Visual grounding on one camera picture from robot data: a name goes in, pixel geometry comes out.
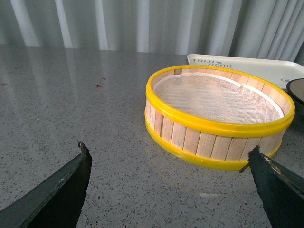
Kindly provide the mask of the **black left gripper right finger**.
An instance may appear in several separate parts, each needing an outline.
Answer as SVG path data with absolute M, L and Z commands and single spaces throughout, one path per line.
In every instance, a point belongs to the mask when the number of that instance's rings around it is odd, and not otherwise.
M 304 179 L 260 152 L 256 146 L 248 153 L 250 168 L 263 209 L 274 228 L 304 226 Z

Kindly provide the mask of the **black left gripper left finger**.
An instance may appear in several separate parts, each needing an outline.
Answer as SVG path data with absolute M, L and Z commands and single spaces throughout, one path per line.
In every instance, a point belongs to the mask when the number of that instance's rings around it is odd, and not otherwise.
M 89 184 L 92 157 L 81 153 L 0 212 L 2 228 L 75 228 Z

